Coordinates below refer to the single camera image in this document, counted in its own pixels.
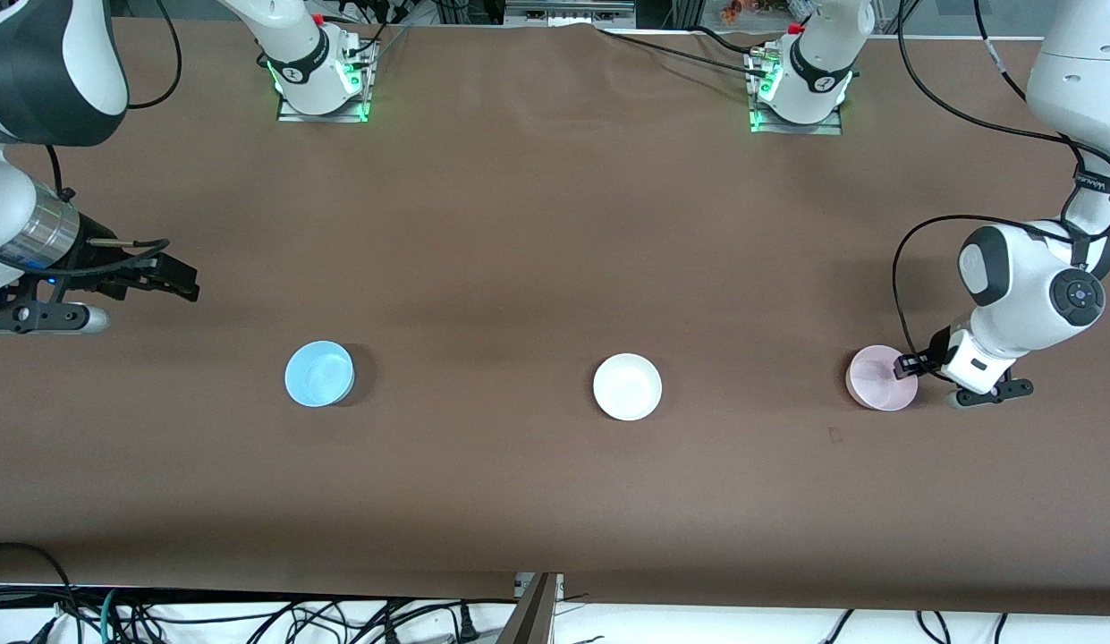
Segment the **pink bowl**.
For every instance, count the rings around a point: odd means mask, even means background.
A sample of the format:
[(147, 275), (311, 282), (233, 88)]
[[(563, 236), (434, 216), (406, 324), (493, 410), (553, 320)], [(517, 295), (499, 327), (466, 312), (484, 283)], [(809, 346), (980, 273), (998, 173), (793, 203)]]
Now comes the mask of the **pink bowl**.
[(919, 379), (895, 375), (895, 360), (901, 351), (885, 345), (861, 348), (845, 371), (845, 386), (862, 407), (872, 411), (901, 411), (918, 394)]

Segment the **blue bowl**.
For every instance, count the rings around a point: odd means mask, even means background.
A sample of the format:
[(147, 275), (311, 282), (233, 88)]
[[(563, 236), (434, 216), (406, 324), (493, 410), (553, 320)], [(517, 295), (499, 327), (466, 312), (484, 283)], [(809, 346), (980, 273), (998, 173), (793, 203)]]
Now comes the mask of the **blue bowl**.
[(334, 406), (355, 382), (355, 368), (346, 348), (315, 341), (297, 348), (284, 368), (284, 390), (304, 407)]

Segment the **white bowl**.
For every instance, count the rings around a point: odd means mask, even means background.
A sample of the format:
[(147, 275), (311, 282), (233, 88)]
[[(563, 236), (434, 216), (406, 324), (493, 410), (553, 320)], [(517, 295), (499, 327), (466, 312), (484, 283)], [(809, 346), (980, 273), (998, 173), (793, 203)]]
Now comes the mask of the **white bowl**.
[(637, 421), (657, 410), (664, 382), (649, 359), (620, 353), (601, 362), (592, 379), (592, 394), (608, 417)]

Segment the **brown table mat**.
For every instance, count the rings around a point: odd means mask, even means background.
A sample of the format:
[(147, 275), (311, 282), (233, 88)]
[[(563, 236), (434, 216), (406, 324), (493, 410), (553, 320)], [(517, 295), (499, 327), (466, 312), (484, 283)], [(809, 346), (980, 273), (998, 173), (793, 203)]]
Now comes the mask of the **brown table mat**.
[[(928, 217), (1052, 217), (1064, 147), (959, 121), (864, 48), (842, 135), (751, 133), (741, 82), (595, 32), (412, 29), (369, 123), (279, 123), (239, 23), (61, 152), (90, 217), (170, 238), (195, 304), (0, 335), (0, 542), (79, 584), (1110, 614), (1109, 306), (1021, 360), (1036, 393), (857, 406), (901, 345), (890, 265)], [(297, 348), (355, 368), (284, 390)], [(660, 372), (605, 415), (604, 359)]]

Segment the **metal support beam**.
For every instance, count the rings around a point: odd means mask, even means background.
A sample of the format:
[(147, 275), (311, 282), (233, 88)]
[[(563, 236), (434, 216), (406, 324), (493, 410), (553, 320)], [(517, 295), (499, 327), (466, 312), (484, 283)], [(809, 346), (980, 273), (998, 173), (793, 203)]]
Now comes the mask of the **metal support beam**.
[(522, 595), (495, 644), (552, 644), (552, 621), (565, 598), (561, 573), (521, 573)]

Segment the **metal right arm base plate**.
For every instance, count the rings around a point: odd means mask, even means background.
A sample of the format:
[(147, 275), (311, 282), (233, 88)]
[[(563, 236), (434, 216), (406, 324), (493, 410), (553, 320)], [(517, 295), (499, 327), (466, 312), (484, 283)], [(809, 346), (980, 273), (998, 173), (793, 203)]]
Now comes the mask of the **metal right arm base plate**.
[(327, 36), (327, 54), (309, 70), (301, 84), (301, 73), (269, 62), (274, 89), (279, 94), (276, 120), (293, 123), (365, 123), (369, 121), (372, 89), (377, 72), (379, 43), (361, 41), (359, 34), (322, 29)]

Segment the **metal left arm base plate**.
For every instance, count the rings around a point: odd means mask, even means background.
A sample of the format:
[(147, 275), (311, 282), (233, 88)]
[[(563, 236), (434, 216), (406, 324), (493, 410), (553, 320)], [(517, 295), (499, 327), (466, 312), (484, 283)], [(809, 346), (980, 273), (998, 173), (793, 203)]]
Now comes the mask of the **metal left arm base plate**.
[(743, 56), (750, 71), (761, 76), (747, 81), (750, 94), (750, 128), (755, 133), (824, 134), (842, 133), (840, 105), (850, 71), (824, 74), (809, 71), (804, 78), (788, 70), (781, 50), (754, 47)]

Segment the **aluminium frame rail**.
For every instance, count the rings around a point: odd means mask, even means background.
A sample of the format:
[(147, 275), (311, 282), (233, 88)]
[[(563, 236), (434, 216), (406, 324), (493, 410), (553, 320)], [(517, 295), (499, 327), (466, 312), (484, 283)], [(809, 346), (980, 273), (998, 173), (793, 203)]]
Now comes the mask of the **aluminium frame rail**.
[(571, 26), (636, 29), (635, 0), (503, 0), (503, 26)]

